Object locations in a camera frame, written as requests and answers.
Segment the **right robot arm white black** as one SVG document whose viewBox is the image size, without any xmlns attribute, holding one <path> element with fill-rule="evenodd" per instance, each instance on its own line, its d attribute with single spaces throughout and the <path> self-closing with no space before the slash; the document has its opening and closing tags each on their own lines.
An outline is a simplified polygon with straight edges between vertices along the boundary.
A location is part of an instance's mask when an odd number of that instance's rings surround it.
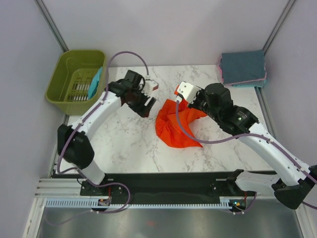
<svg viewBox="0 0 317 238">
<path fill-rule="evenodd" d="M 242 191 L 274 195 L 284 206 L 297 209 L 317 183 L 317 168 L 302 162 L 286 150 L 248 109 L 237 106 L 229 89 L 213 83 L 204 89 L 182 82 L 177 90 L 190 108 L 205 113 L 233 138 L 253 149 L 275 174 L 256 174 L 236 170 L 227 179 L 232 195 Z"/>
</svg>

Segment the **orange t shirt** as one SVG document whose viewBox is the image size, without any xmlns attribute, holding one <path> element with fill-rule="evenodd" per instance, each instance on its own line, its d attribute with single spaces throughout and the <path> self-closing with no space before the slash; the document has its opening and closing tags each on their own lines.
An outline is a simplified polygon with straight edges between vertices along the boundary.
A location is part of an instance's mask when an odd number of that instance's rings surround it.
<svg viewBox="0 0 317 238">
<path fill-rule="evenodd" d="M 188 148 L 202 147 L 202 145 L 189 138 L 180 128 L 177 122 L 177 114 L 183 128 L 190 136 L 194 136 L 189 125 L 197 119 L 204 118 L 207 115 L 199 110 L 187 107 L 185 100 L 181 100 L 179 107 L 176 108 L 176 102 L 167 99 L 159 110 L 156 118 L 156 134 L 169 147 Z"/>
</svg>

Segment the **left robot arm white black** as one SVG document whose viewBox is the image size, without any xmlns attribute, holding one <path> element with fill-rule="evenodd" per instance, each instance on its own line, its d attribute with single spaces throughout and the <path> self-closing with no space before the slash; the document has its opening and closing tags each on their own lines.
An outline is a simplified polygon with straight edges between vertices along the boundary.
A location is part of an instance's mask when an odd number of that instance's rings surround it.
<svg viewBox="0 0 317 238">
<path fill-rule="evenodd" d="M 62 160 L 73 165 L 85 178 L 92 182 L 92 190 L 103 195 L 109 184 L 105 173 L 94 161 L 91 139 L 104 121 L 124 104 L 142 118 L 149 116 L 156 99 L 151 96 L 159 84 L 129 70 L 125 77 L 109 83 L 99 99 L 72 125 L 62 124 L 57 130 L 57 151 L 60 165 Z"/>
</svg>

